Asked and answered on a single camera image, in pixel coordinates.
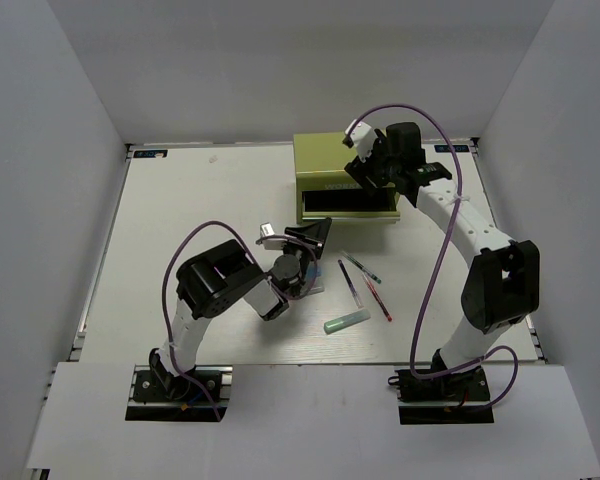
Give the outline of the blue capped tube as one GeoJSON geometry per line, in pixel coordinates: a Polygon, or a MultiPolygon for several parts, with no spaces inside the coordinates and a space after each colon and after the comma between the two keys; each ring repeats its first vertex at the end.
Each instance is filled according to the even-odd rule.
{"type": "Polygon", "coordinates": [[[307,271],[306,271],[307,279],[318,278],[321,275],[322,275],[322,270],[321,270],[320,266],[316,267],[315,265],[310,265],[307,268],[307,271]]]}

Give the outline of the red pen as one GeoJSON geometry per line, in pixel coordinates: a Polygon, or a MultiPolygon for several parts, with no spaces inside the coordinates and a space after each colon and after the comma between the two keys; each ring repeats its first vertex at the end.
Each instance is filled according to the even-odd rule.
{"type": "Polygon", "coordinates": [[[389,313],[387,307],[385,306],[384,302],[382,301],[381,297],[379,296],[376,288],[372,285],[372,282],[369,279],[369,277],[365,273],[362,273],[361,276],[362,276],[362,279],[364,280],[367,288],[369,289],[371,295],[373,296],[374,300],[376,301],[379,308],[381,309],[384,317],[387,319],[387,321],[392,322],[393,318],[392,318],[391,314],[389,313]]]}

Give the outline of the purple pen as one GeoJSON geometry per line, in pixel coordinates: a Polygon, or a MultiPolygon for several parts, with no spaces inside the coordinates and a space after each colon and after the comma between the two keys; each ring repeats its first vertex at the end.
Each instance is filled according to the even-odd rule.
{"type": "Polygon", "coordinates": [[[352,281],[352,279],[351,279],[348,271],[346,270],[346,267],[345,267],[343,261],[341,259],[338,259],[337,263],[338,263],[338,266],[339,266],[339,268],[340,268],[340,270],[341,270],[341,272],[343,274],[343,277],[345,279],[347,287],[348,287],[348,289],[349,289],[349,291],[350,291],[350,293],[352,295],[352,298],[353,298],[353,300],[354,300],[357,308],[358,309],[363,309],[364,305],[362,303],[362,300],[361,300],[361,298],[359,296],[359,293],[357,292],[357,290],[356,290],[356,288],[354,286],[354,283],[353,283],[353,281],[352,281]]]}

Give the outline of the right blue corner label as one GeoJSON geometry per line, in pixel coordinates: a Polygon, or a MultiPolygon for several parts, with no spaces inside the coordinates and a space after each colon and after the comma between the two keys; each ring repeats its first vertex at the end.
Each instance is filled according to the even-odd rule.
{"type": "Polygon", "coordinates": [[[468,145],[464,144],[454,144],[453,147],[450,147],[446,144],[437,144],[434,146],[434,149],[437,153],[450,153],[451,150],[454,150],[456,153],[469,153],[470,148],[468,145]]]}

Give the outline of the left blue corner label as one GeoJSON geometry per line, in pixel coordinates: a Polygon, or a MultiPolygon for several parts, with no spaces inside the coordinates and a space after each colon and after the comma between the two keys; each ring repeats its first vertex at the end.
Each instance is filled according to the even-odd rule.
{"type": "Polygon", "coordinates": [[[167,149],[135,150],[133,152],[133,158],[141,159],[166,158],[167,155],[167,149]]]}

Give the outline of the green capped tube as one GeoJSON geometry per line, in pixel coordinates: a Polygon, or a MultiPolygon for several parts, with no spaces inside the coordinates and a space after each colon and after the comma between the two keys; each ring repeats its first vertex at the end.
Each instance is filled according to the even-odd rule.
{"type": "Polygon", "coordinates": [[[357,325],[364,321],[367,321],[371,318],[370,312],[365,309],[358,309],[349,314],[343,315],[341,317],[329,320],[324,323],[323,330],[326,335],[331,335],[338,331],[344,330],[351,326],[357,325]]]}

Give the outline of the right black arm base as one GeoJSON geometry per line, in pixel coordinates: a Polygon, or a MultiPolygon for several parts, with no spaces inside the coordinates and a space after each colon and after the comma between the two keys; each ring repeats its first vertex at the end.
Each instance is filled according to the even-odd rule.
{"type": "Polygon", "coordinates": [[[484,370],[416,379],[410,370],[396,370],[387,380],[397,392],[401,425],[492,424],[491,395],[484,370]]]}

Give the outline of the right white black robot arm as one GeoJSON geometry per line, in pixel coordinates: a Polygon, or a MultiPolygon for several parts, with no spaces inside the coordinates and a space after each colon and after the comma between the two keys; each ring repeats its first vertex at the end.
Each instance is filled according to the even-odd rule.
{"type": "Polygon", "coordinates": [[[468,385],[466,371],[488,358],[504,332],[538,309],[539,249],[530,240],[514,240],[473,207],[461,193],[459,171],[427,161],[415,123],[379,130],[355,121],[343,143],[356,152],[345,170],[365,192],[394,187],[444,232],[443,245],[454,246],[467,264],[463,316],[434,354],[430,374],[439,396],[455,398],[468,385]]]}

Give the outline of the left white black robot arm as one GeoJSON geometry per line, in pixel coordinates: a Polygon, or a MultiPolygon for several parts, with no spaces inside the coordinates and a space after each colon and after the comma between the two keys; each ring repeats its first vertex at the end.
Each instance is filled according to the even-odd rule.
{"type": "Polygon", "coordinates": [[[171,399],[189,392],[190,373],[210,321],[235,303],[245,301],[262,320],[270,321],[284,313],[290,302],[310,295],[331,226],[330,217],[282,233],[269,223],[261,225],[256,243],[280,253],[268,270],[229,225],[213,220],[196,227],[176,249],[162,282],[167,338],[149,356],[160,391],[171,399]],[[233,238],[177,265],[189,241],[210,226],[226,229],[233,238]]]}

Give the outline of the orange capped tube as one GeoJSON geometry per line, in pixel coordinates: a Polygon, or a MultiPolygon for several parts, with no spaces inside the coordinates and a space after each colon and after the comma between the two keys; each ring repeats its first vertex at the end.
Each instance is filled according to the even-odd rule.
{"type": "Polygon", "coordinates": [[[316,283],[309,291],[309,295],[319,294],[325,290],[324,285],[322,283],[316,283]]]}

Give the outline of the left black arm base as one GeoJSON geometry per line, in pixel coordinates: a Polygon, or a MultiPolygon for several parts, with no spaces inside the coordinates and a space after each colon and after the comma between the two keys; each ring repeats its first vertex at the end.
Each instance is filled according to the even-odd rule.
{"type": "MultiPolygon", "coordinates": [[[[209,391],[223,419],[229,405],[231,367],[205,366],[191,372],[209,391]]],[[[213,407],[200,387],[178,378],[175,389],[168,393],[146,365],[136,366],[131,380],[125,413],[126,421],[216,423],[213,407]]]]}

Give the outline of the green metal drawer toolbox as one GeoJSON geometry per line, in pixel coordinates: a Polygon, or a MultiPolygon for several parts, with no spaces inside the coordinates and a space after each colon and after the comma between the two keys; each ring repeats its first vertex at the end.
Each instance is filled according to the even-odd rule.
{"type": "Polygon", "coordinates": [[[341,139],[339,133],[293,137],[297,222],[327,217],[343,223],[398,222],[399,195],[391,187],[367,194],[344,170],[355,152],[341,139]]]}

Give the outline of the green pen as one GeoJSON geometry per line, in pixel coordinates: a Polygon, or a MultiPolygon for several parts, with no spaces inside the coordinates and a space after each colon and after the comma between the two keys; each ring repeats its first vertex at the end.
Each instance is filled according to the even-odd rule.
{"type": "Polygon", "coordinates": [[[359,269],[376,284],[380,285],[382,283],[382,280],[378,275],[372,272],[368,267],[366,267],[363,263],[357,260],[353,255],[346,252],[345,250],[341,250],[341,254],[347,261],[349,261],[352,265],[354,265],[357,269],[359,269]]]}

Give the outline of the blue corner label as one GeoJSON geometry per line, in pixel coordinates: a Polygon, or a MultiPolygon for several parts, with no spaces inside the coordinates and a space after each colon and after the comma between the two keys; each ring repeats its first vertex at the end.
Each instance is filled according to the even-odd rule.
{"type": "Polygon", "coordinates": [[[166,158],[167,155],[167,149],[135,150],[133,152],[133,158],[141,159],[166,158]]]}
{"type": "Polygon", "coordinates": [[[437,153],[450,153],[451,150],[454,150],[456,153],[469,153],[470,148],[468,145],[464,144],[454,144],[453,147],[450,147],[446,144],[437,144],[434,146],[434,149],[437,153]]]}

